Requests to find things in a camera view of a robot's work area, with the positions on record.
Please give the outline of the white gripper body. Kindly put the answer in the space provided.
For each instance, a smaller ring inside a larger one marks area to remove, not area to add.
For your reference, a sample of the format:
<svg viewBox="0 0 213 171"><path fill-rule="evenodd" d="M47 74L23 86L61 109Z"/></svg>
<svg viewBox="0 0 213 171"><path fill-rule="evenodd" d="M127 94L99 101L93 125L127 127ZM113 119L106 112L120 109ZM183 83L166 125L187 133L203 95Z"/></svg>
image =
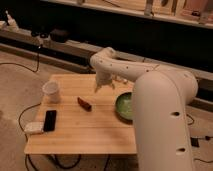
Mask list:
<svg viewBox="0 0 213 171"><path fill-rule="evenodd" d="M112 82L112 75L106 72L97 71L95 76L96 86L95 91L98 91L102 86L108 85L112 89L115 85Z"/></svg>

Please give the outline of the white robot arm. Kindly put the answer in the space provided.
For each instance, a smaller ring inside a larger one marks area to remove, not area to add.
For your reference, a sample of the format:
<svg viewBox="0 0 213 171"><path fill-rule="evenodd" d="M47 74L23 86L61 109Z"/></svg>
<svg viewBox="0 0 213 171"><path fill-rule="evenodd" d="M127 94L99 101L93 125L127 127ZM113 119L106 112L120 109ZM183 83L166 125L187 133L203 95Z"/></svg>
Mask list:
<svg viewBox="0 0 213 171"><path fill-rule="evenodd" d="M195 98L198 83L184 69L168 65L117 60L104 48L90 57L96 85L114 76L133 83L131 96L136 151L140 171L195 171L186 105Z"/></svg>

